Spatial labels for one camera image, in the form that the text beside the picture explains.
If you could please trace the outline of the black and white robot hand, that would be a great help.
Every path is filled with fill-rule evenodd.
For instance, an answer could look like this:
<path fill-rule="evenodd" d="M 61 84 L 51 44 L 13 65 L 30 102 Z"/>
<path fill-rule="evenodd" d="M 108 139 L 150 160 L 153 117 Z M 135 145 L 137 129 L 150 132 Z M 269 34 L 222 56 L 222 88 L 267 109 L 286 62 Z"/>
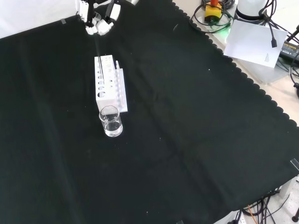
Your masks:
<path fill-rule="evenodd" d="M 84 23 L 89 35 L 107 34 L 114 26 L 121 11 L 121 5 L 114 0 L 76 0 L 76 15 Z M 107 6 L 104 15 L 96 12 L 96 8 Z"/>

